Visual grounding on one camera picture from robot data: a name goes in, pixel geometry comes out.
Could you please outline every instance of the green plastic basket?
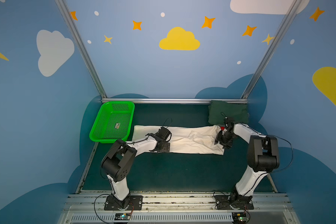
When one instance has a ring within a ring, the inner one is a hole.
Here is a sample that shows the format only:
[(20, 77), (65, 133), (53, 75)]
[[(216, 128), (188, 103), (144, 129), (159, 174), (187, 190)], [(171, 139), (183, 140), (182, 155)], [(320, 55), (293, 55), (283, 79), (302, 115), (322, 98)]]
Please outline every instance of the green plastic basket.
[(101, 143), (113, 143), (117, 139), (127, 141), (133, 112), (134, 103), (129, 101), (104, 103), (92, 126), (90, 139)]

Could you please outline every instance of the yellow cloud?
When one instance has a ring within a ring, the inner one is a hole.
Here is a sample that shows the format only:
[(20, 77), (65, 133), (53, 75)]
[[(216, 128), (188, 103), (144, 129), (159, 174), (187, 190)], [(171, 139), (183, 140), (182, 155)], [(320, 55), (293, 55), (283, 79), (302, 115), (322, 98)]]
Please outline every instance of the yellow cloud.
[(318, 90), (336, 106), (336, 68), (320, 68), (314, 73), (312, 81)]
[(175, 27), (168, 32), (167, 38), (159, 42), (159, 47), (163, 50), (197, 50), (200, 42), (194, 38), (194, 34), (185, 31), (181, 27)]

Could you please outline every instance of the white cloth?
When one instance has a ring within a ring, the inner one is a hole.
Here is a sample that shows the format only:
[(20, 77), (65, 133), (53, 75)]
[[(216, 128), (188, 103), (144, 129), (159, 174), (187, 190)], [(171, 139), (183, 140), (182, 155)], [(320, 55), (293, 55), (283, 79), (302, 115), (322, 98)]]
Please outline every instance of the white cloth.
[[(148, 133), (155, 134), (159, 129), (160, 126), (136, 125), (132, 140), (144, 138)], [(169, 141), (170, 152), (224, 154), (222, 145), (214, 145), (215, 137), (221, 130), (218, 125), (201, 128), (168, 127), (168, 130), (172, 133), (172, 138)]]

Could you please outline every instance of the air vent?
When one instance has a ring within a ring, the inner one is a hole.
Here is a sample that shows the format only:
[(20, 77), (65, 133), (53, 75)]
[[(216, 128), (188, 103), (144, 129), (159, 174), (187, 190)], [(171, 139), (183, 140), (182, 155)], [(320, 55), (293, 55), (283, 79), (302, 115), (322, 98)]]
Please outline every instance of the air vent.
[[(99, 215), (99, 217), (108, 223), (112, 223), (113, 215)], [(232, 222), (231, 213), (133, 213), (130, 223), (146, 223), (146, 222)], [(74, 214), (71, 224), (75, 223), (102, 223), (94, 213)]]

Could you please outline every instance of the aluminum frame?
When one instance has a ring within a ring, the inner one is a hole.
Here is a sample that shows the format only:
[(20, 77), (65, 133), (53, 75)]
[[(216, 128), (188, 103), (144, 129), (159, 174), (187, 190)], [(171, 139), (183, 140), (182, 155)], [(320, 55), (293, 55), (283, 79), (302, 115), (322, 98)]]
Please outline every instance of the aluminum frame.
[(246, 89), (244, 90), (241, 98), (242, 99), (247, 99), (248, 96), (250, 95), (251, 91), (253, 90), (255, 84), (258, 82), (261, 74), (263, 73), (264, 69), (268, 65), (271, 57), (273, 56), (274, 52), (276, 51), (279, 43), (281, 42), (282, 38), (286, 34), (286, 31), (290, 27), (292, 21), (294, 20), (296, 16), (296, 12), (298, 7), (300, 6), (300, 3), (302, 0), (294, 0), (287, 11), (284, 19), (282, 20), (278, 30), (275, 33), (273, 42), (269, 45), (268, 49), (266, 50), (263, 59), (261, 60), (258, 68), (256, 69), (255, 73), (251, 77)]
[(76, 42), (78, 50), (81, 52), (82, 58), (85, 61), (85, 64), (87, 66), (88, 71), (90, 72), (92, 79), (94, 80), (94, 83), (96, 84), (96, 87), (101, 95), (102, 98), (106, 98), (106, 92), (105, 89), (103, 88), (103, 85), (101, 83), (101, 80), (99, 79), (99, 76), (97, 74), (96, 69), (94, 68), (94, 65), (91, 61), (90, 55), (87, 52), (87, 49), (82, 41), (81, 35), (78, 32), (78, 29), (76, 27), (76, 24), (74, 23), (70, 10), (66, 4), (65, 0), (55, 0), (61, 15), (63, 19), (65, 20), (68, 29), (70, 30), (73, 39)]
[(166, 99), (166, 98), (102, 98), (102, 103), (110, 101), (131, 101), (135, 104), (211, 104), (212, 100), (247, 104), (247, 99)]
[[(70, 10), (67, 6), (67, 3), (65, 0), (55, 0), (66, 24), (68, 29), (70, 30), (73, 39), (76, 42), (77, 47), (79, 48), (79, 51), (81, 52), (82, 58), (85, 61), (85, 64), (94, 80), (94, 83), (97, 86), (97, 89), (102, 97), (103, 102), (108, 101), (127, 101), (132, 99), (126, 99), (126, 98), (115, 98), (112, 100), (112, 98), (107, 98), (107, 94), (104, 90), (104, 87), (101, 83), (101, 80), (99, 78), (99, 75), (94, 68), (93, 62), (91, 61), (91, 58), (87, 52), (87, 49), (85, 48), (85, 45), (83, 43), (83, 40), (81, 38), (81, 35), (72, 19), (72, 16), (70, 14)], [(272, 43), (269, 45), (268, 49), (266, 50), (258, 68), (256, 69), (255, 73), (251, 77), (251, 80), (249, 81), (248, 85), (246, 86), (241, 99), (247, 99), (251, 91), (253, 90), (255, 84), (257, 83), (258, 79), (260, 78), (261, 74), (263, 73), (265, 67), (269, 63), (269, 60), (273, 56), (273, 53), (277, 49), (279, 43), (281, 42), (283, 36), (285, 35), (287, 29), (290, 27), (292, 21), (294, 20), (296, 16), (296, 11), (300, 5), (302, 0), (294, 0), (287, 11), (282, 23), (280, 24), (278, 30), (275, 33), (274, 39)], [(157, 104), (209, 104), (211, 100), (221, 100), (225, 102), (232, 102), (232, 103), (247, 103), (247, 101), (236, 101), (236, 99), (134, 99), (132, 102), (135, 103), (157, 103)]]
[(81, 189), (82, 189), (82, 187), (83, 187), (83, 185), (85, 183), (85, 180), (86, 180), (86, 177), (87, 177), (87, 174), (88, 174), (88, 170), (90, 169), (90, 166), (91, 166), (92, 160), (94, 159), (94, 154), (96, 153), (98, 145), (99, 145), (98, 142), (94, 143), (94, 146), (92, 148), (90, 157), (88, 158), (86, 166), (85, 166), (85, 169), (84, 169), (84, 171), (82, 173), (81, 180), (78, 183), (78, 186), (77, 186), (77, 189), (76, 189), (76, 194), (79, 194), (81, 192)]
[[(96, 218), (94, 213), (94, 200), (102, 192), (84, 193), (69, 195), (66, 204), (62, 210), (58, 224), (70, 223), (102, 223)], [(198, 220), (185, 218), (182, 220), (170, 220), (169, 222), (228, 222), (228, 215), (231, 212), (244, 212), (243, 210), (216, 210), (215, 199), (212, 192), (131, 192), (131, 195), (143, 195), (142, 210), (133, 213), (130, 220), (132, 223), (138, 222), (167, 222), (167, 216), (160, 219), (153, 219), (152, 215), (210, 215), (215, 216), (210, 220)], [(122, 211), (105, 211), (103, 209), (106, 197), (102, 196), (96, 200), (96, 212), (102, 218), (105, 217), (107, 222), (112, 223), (113, 214), (122, 213)], [(254, 213), (281, 212), (285, 216), (287, 223), (300, 224), (296, 213), (286, 194), (280, 193), (254, 193), (253, 204), (255, 209), (249, 210)]]

